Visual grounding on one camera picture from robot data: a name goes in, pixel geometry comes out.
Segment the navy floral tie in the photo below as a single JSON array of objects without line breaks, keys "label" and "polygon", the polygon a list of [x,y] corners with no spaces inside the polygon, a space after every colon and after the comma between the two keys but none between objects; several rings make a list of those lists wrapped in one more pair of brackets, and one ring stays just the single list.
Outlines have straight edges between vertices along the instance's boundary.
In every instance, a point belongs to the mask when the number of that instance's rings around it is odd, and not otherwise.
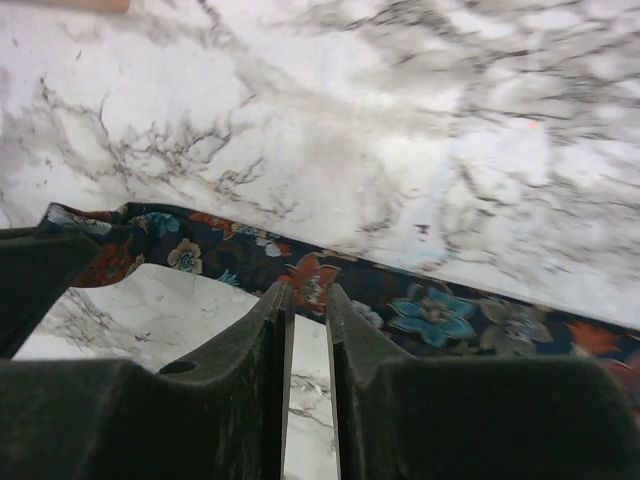
[{"label": "navy floral tie", "polygon": [[277,281],[299,315],[325,319],[339,285],[355,310],[416,356],[572,355],[599,362],[632,403],[639,400],[639,333],[493,292],[420,276],[177,206],[128,203],[83,212],[53,203],[38,229],[79,231],[100,255],[81,288],[112,285],[154,264],[259,296]]}]

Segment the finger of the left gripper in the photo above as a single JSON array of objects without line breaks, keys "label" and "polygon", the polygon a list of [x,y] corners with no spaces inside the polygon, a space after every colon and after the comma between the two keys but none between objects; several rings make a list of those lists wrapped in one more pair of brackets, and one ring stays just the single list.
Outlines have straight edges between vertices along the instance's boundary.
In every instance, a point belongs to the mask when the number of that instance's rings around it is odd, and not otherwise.
[{"label": "finger of the left gripper", "polygon": [[11,358],[42,319],[100,255],[83,232],[1,232],[1,356]]}]

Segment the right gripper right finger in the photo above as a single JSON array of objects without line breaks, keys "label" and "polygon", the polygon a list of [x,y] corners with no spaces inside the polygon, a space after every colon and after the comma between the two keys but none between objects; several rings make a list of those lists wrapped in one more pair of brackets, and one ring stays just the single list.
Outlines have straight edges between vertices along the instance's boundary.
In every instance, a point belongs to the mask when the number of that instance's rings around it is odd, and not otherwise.
[{"label": "right gripper right finger", "polygon": [[639,428],[603,367],[562,356],[417,358],[329,291],[342,479],[635,479]]}]

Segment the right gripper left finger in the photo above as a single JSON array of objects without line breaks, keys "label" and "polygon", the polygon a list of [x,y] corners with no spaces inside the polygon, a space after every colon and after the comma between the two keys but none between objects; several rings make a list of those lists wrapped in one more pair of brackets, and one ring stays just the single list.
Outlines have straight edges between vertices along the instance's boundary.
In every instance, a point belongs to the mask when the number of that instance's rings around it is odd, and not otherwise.
[{"label": "right gripper left finger", "polygon": [[157,372],[125,359],[1,365],[5,479],[279,479],[294,299],[242,318]]}]

